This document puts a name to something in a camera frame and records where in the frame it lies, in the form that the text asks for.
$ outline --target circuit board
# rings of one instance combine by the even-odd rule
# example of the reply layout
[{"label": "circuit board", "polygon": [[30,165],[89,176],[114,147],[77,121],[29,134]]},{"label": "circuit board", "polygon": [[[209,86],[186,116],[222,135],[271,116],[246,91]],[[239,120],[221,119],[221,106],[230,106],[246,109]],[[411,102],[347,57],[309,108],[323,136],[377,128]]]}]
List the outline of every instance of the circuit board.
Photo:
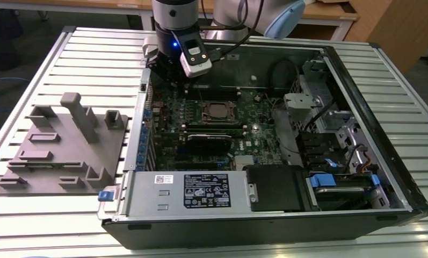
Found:
[{"label": "circuit board", "polygon": [[[202,92],[194,100],[175,90],[155,91],[157,170],[235,170],[235,157],[243,155],[253,155],[258,164],[282,164],[273,100],[255,90],[242,90],[235,101],[206,101]],[[185,154],[181,146],[189,135],[229,135],[231,147],[222,154]]]}]

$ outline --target white table leg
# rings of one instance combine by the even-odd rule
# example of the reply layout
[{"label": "white table leg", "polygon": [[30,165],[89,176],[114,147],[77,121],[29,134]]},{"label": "white table leg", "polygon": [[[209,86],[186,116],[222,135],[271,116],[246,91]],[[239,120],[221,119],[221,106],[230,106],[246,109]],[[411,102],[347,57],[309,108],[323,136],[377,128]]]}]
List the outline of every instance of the white table leg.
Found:
[{"label": "white table leg", "polygon": [[341,25],[337,27],[334,35],[331,36],[331,41],[343,41],[349,31],[351,29],[354,21],[342,21]]},{"label": "white table leg", "polygon": [[41,16],[41,20],[45,22],[49,20],[49,12],[47,11],[38,11],[37,12]]},{"label": "white table leg", "polygon": [[154,23],[151,22],[151,18],[154,16],[154,12],[151,10],[139,10],[139,15],[142,18],[142,27],[145,31],[154,30]]}]

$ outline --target gray plastic base plate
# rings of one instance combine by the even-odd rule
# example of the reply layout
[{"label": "gray plastic base plate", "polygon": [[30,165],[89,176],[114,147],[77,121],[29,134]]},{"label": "gray plastic base plate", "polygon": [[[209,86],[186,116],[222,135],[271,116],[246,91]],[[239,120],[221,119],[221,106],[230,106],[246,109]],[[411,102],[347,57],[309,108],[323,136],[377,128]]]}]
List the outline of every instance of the gray plastic base plate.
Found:
[{"label": "gray plastic base plate", "polygon": [[111,130],[105,117],[97,115],[95,143],[87,142],[70,114],[49,117],[50,126],[34,125],[9,162],[13,171],[0,179],[0,194],[97,194],[113,185],[129,117],[122,115],[123,128]]}]

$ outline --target wooden cabinet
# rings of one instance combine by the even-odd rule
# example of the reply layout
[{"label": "wooden cabinet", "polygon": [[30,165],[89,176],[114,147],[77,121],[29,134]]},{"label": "wooden cabinet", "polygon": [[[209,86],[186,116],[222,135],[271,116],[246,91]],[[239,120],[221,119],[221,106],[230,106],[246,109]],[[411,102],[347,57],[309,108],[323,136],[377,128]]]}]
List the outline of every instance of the wooden cabinet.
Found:
[{"label": "wooden cabinet", "polygon": [[361,19],[346,41],[379,43],[406,73],[428,50],[428,0],[351,0]]}]

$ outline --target wooden desk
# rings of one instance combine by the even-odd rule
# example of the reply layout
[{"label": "wooden desk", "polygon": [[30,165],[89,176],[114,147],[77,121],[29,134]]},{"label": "wooden desk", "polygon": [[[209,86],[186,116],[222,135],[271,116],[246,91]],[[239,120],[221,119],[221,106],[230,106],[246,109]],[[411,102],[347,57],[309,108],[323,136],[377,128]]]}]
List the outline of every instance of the wooden desk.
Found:
[{"label": "wooden desk", "polygon": [[[213,18],[215,0],[205,0],[207,17]],[[93,12],[142,16],[145,30],[153,30],[151,0],[0,0],[0,8],[37,11]],[[202,5],[199,17],[205,18]],[[329,39],[343,41],[354,21],[359,19],[357,13],[346,13],[339,4],[313,3],[307,6],[299,24],[335,27]]]},{"label": "wooden desk", "polygon": [[2,9],[139,15],[142,0],[0,0]]}]

